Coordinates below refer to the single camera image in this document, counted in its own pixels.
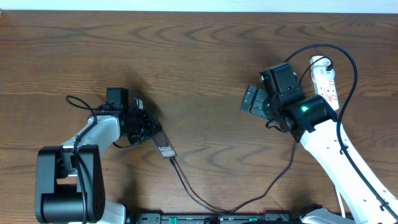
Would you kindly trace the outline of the Samsung Galaxy smartphone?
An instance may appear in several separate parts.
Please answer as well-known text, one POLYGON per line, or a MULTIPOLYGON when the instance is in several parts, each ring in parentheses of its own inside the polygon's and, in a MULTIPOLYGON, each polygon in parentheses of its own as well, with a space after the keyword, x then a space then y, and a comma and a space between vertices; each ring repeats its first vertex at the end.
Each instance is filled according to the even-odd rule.
POLYGON ((155 133, 151 137, 151 140, 161 159, 169 159, 177 156, 174 147, 170 143, 164 131, 159 131, 155 133))

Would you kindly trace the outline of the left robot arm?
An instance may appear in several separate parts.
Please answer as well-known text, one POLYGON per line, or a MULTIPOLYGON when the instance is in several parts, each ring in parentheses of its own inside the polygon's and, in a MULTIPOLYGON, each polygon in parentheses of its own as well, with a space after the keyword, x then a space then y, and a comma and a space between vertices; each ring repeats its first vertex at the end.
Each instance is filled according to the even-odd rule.
POLYGON ((162 127, 131 90, 107 88, 106 100, 89 110, 87 124, 58 146, 37 155, 35 216, 39 223, 130 223, 127 208, 106 199, 101 157, 125 137, 131 147, 162 127))

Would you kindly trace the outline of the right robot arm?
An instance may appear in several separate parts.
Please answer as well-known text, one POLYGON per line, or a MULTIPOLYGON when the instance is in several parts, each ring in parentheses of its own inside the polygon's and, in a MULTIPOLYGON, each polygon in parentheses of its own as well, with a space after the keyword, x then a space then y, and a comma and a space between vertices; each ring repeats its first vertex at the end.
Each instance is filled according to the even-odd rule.
POLYGON ((333 62, 314 57, 307 68, 315 94, 306 97, 289 63, 261 72, 263 88, 246 88, 241 110, 267 119, 267 128, 290 133, 322 166, 355 223, 397 223, 397 198, 355 149, 342 125, 333 62))

